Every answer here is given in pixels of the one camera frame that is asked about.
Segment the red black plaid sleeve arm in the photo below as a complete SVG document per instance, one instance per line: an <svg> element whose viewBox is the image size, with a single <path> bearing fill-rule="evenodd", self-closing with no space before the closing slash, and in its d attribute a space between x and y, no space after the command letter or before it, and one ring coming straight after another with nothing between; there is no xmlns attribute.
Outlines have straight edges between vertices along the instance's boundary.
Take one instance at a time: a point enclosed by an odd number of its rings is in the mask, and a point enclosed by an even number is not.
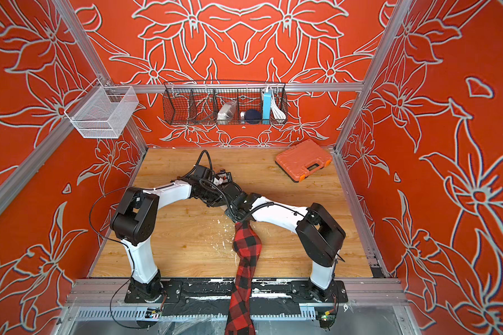
<svg viewBox="0 0 503 335"><path fill-rule="evenodd" d="M233 250L240 260L231 291L225 334L255 334L250 297L262 242L249 221L237 222L235 229Z"/></svg>

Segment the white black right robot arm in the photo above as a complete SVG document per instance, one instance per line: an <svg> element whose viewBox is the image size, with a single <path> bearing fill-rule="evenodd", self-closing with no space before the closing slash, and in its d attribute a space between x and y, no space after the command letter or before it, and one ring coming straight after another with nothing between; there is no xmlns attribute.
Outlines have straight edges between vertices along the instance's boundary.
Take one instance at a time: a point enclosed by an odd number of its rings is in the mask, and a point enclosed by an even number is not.
<svg viewBox="0 0 503 335"><path fill-rule="evenodd" d="M285 205L234 187L222 194L222 200L236 229L233 250L240 260L235 285L246 298L251 296L252 279L262 251L261 239L252 229L251 221L270 223L298 236L312 261L309 283L300 294L302 298L318 302L335 298L335 266L346 233L325 207L315 202L309 207Z"/></svg>

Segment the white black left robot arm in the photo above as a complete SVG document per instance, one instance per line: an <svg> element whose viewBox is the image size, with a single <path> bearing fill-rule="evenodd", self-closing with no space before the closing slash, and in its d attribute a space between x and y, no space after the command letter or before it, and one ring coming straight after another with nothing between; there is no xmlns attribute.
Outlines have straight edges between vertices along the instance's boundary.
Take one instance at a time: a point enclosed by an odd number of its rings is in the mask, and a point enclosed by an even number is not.
<svg viewBox="0 0 503 335"><path fill-rule="evenodd" d="M157 188L131 187L124 192L110 229L118 242L124 245L131 265L131 278L124 299L126 303L158 303L166 297L150 238L155 230L158 211L190 198L200 199L209 207L225 205L222 196L183 180Z"/></svg>

